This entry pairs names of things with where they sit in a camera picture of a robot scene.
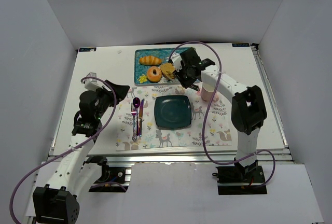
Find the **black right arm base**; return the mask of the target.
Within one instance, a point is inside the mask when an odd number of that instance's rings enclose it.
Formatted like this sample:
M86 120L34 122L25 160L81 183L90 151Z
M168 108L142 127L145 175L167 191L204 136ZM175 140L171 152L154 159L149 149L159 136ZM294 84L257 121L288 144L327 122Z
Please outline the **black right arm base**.
M242 170L240 164L218 166L212 173L216 178L219 195L263 195L267 194L262 166L256 160L250 171Z

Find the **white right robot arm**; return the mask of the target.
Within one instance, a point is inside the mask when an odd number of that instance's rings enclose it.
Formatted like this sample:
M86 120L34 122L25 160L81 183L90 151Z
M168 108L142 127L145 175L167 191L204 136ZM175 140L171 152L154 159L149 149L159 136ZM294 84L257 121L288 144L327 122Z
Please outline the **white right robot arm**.
M210 59L200 59L195 48L181 53L173 51L169 61L175 67L174 76L184 88L199 91L195 85L202 82L213 93L219 92L231 103L231 122L238 132L237 153L234 159L236 172L246 180L258 167L257 140L267 118L262 90L248 87L222 73L221 65Z

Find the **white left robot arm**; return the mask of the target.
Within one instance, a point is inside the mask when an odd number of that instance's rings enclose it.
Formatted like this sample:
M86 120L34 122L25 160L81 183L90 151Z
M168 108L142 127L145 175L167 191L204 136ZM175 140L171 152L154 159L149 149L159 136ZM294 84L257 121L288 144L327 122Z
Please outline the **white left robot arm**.
M46 184L33 192L38 223L75 223L80 195L107 174L106 158L87 155L105 127L101 118L109 107L116 108L127 96L130 86L93 76L85 77L82 83L86 90L79 97L79 111L74 118L68 150Z

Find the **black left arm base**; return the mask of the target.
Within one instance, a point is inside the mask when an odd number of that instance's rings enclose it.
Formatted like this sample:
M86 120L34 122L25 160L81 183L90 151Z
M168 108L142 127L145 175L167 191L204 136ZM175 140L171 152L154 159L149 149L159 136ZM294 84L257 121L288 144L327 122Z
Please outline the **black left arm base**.
M109 166L107 158L102 156L89 157L83 165L93 163L101 168L101 177L93 183L90 192L126 192L125 167Z

